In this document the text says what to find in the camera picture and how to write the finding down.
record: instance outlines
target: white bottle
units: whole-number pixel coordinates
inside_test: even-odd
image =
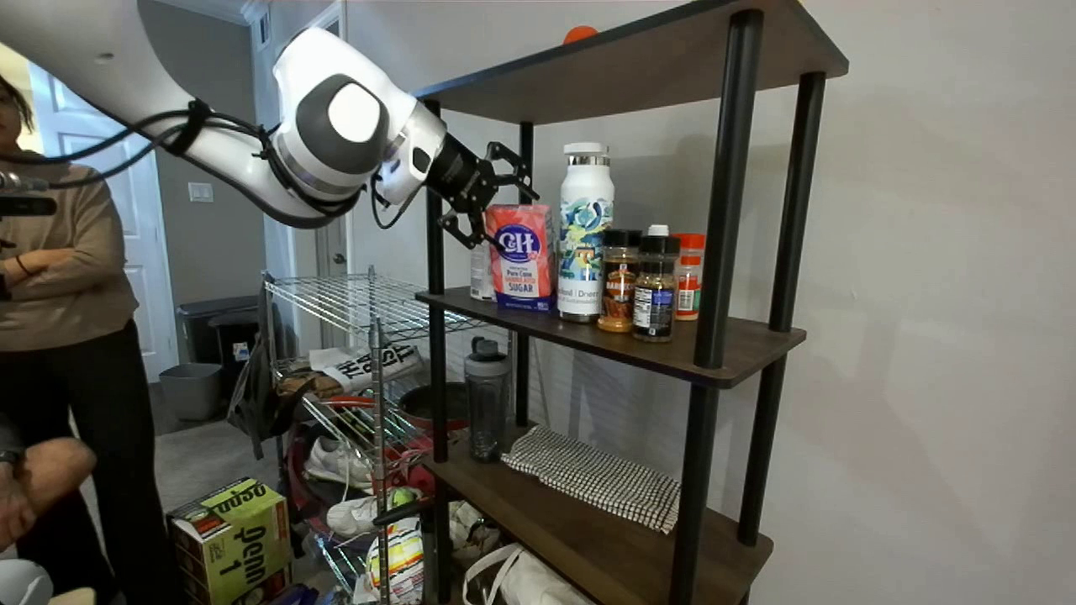
[[[559,315],[591,324],[603,315],[603,231],[612,222],[616,184],[598,142],[564,146]]]

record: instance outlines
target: green box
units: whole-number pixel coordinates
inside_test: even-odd
[[[289,509],[262,482],[240,482],[173,513],[193,605],[262,605],[289,588]]]

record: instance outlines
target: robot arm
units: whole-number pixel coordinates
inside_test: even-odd
[[[325,225],[363,188],[379,204],[407,204],[427,184],[470,218],[470,231],[447,228],[477,244],[481,207],[502,184],[534,194],[507,149],[475,157],[436,113],[325,30],[298,35],[276,60],[282,121],[268,136],[240,129],[173,82],[137,0],[0,0],[0,15],[5,43],[285,225]]]

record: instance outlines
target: brown jacket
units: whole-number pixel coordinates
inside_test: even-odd
[[[80,181],[76,166],[5,166],[25,181]],[[103,181],[55,188],[55,216],[7,216],[0,240],[26,250],[75,250],[75,263],[48,268],[10,289],[0,302],[0,354],[55,350],[117,334],[136,315],[123,277],[123,228]]]

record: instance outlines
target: wooden shelf board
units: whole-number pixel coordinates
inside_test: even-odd
[[[730,321],[723,365],[701,365],[693,363],[695,324],[675,324],[672,343],[640,343],[631,335],[612,335],[596,327],[561,324],[547,312],[499,311],[493,302],[470,300],[469,289],[447,289],[443,297],[417,291],[417,300],[618,363],[647,365],[695,384],[715,384],[723,390],[744,384],[746,377],[776,363],[781,358],[788,358],[788,350],[808,341],[804,331],[775,334],[763,324]]]
[[[434,85],[422,98],[499,121],[583,121],[723,93],[725,23],[763,15],[756,86],[846,74],[846,58],[797,0],[693,0],[502,69]]]
[[[596,512],[505,463],[477,463],[461,453],[429,467],[596,602],[664,605],[668,598],[672,536]],[[695,558],[695,602],[740,605],[770,551],[770,539],[761,536],[761,545],[740,545],[737,523],[705,512]]]

